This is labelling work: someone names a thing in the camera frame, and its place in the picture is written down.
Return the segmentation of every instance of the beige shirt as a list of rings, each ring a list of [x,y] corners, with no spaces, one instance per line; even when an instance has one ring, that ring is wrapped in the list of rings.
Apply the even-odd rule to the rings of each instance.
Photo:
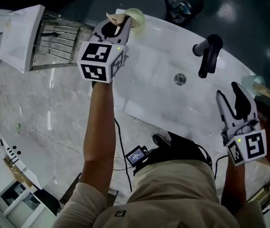
[[[53,227],[265,227],[258,202],[245,204],[235,216],[222,206],[211,168],[195,160],[143,168],[128,202],[105,208],[106,198],[97,189],[78,183]]]

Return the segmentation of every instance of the black trash can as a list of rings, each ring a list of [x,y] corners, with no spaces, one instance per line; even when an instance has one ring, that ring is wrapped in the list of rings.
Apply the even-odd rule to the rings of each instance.
[[[167,8],[167,21],[185,25],[200,13],[204,0],[164,0]]]

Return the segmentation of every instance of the device screen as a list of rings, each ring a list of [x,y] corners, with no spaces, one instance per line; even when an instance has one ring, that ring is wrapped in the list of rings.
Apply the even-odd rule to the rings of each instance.
[[[138,149],[133,154],[131,154],[130,156],[128,156],[127,158],[129,159],[129,161],[131,162],[131,164],[135,164],[138,160],[140,160],[144,156],[145,155],[142,152],[142,150],[141,149]]]

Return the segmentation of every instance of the black faucet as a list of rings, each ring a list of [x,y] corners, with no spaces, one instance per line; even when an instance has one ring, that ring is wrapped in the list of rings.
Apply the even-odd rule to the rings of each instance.
[[[198,72],[199,77],[206,78],[207,73],[213,74],[216,69],[216,62],[219,51],[223,47],[222,39],[219,35],[212,34],[203,42],[193,46],[193,53],[202,58],[202,63]]]

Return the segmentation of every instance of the gray tile floor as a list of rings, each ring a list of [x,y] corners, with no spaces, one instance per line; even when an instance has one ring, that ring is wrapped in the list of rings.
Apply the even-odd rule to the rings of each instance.
[[[90,97],[90,82],[82,80],[77,67],[57,68],[22,74],[13,67],[0,65],[0,128],[16,129],[17,124],[25,129],[28,137],[46,149],[52,157],[55,176],[45,189],[60,199],[76,176],[81,172],[83,141],[87,125]],[[50,112],[50,126],[47,114]],[[125,152],[137,145],[155,148],[152,135],[166,131],[144,123],[131,116],[115,112],[121,127]],[[116,130],[116,157],[123,158]],[[206,149],[212,160],[224,155],[222,149]],[[219,161],[216,179],[218,195],[221,196],[227,159]],[[123,169],[124,162],[115,159],[114,169]],[[129,169],[133,181],[132,169]],[[246,168],[248,197],[270,179],[270,167],[251,162]],[[125,171],[114,171],[111,188],[119,190],[116,204],[125,203],[130,195]]]
[[[205,5],[184,28],[202,36],[218,34],[223,48],[265,78],[270,89],[270,0],[204,0]],[[116,9],[138,8],[165,19],[164,0],[74,0],[57,12],[95,25]],[[266,98],[259,100],[270,105]]]

